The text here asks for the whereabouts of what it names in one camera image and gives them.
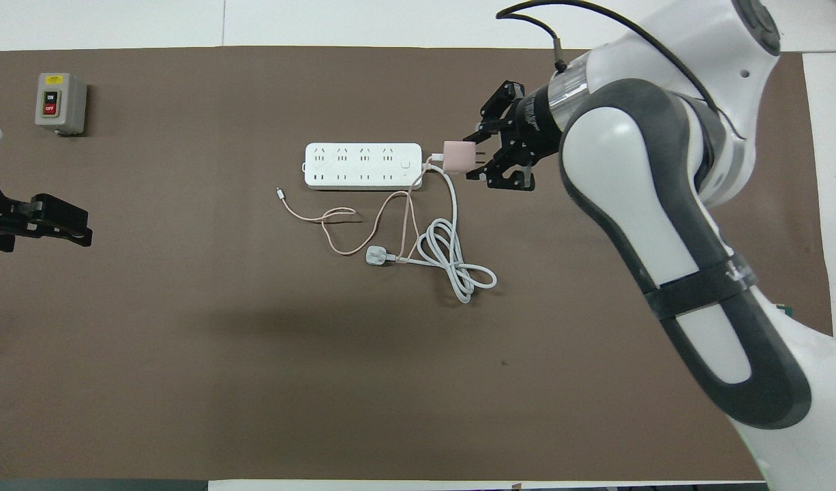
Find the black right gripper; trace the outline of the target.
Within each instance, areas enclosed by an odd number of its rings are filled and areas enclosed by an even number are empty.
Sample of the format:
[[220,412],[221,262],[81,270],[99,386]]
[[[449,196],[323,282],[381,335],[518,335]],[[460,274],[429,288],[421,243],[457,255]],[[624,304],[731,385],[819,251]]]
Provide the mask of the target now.
[[511,80],[501,86],[481,107],[481,121],[473,142],[499,136],[501,149],[492,158],[479,156],[477,168],[466,179],[483,181],[490,189],[533,192],[533,166],[558,152],[561,129],[550,108],[548,87],[524,94],[524,85]]

